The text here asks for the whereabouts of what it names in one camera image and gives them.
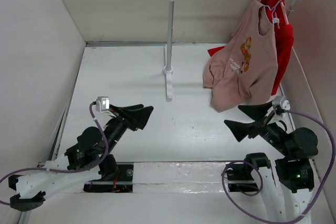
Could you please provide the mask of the pink printed t shirt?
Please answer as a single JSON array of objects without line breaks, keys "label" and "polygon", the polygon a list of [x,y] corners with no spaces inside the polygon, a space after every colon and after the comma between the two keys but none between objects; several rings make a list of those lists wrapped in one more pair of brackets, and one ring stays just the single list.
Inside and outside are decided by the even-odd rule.
[{"label": "pink printed t shirt", "polygon": [[242,103],[259,105],[271,97],[278,71],[275,28],[265,6],[252,1],[229,43],[214,53],[203,71],[218,112]]}]

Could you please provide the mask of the lavender wire hanger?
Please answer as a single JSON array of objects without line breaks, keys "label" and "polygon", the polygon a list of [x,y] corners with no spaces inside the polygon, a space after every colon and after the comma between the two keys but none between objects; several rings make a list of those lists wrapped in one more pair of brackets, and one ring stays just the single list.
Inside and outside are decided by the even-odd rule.
[{"label": "lavender wire hanger", "polygon": [[[265,5],[265,10],[269,21],[274,23],[274,13],[277,12],[278,17],[281,15],[281,9],[278,7],[280,2],[285,4],[285,0],[261,0],[260,2]],[[287,28],[287,25],[282,25],[280,28],[275,25],[275,34],[283,34]]]}]

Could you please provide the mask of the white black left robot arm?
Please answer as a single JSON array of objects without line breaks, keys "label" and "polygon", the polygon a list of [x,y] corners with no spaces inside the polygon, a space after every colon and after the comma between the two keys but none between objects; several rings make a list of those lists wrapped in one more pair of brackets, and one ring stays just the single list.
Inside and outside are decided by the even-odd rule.
[{"label": "white black left robot arm", "polygon": [[119,168],[112,150],[127,130],[143,130],[153,110],[153,106],[143,104],[118,107],[110,104],[109,98],[98,97],[89,105],[95,126],[86,128],[75,145],[42,167],[24,168],[5,176],[16,193],[8,205],[26,212],[74,185],[114,180]]}]

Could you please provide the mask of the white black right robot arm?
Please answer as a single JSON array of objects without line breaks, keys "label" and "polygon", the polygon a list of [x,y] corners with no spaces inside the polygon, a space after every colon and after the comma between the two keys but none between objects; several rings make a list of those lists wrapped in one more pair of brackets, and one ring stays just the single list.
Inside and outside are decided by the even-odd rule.
[{"label": "white black right robot arm", "polygon": [[268,219],[257,218],[264,223],[311,223],[310,209],[321,191],[313,192],[314,172],[310,160],[318,154],[318,138],[306,128],[287,133],[279,127],[284,113],[290,109],[289,101],[276,97],[261,105],[240,105],[238,108],[253,122],[240,123],[225,120],[235,139],[262,137],[283,155],[272,167],[265,153],[247,154],[244,160],[232,161],[223,170],[228,181],[241,180],[240,190],[252,187],[244,181],[254,179],[256,193],[260,194]]}]

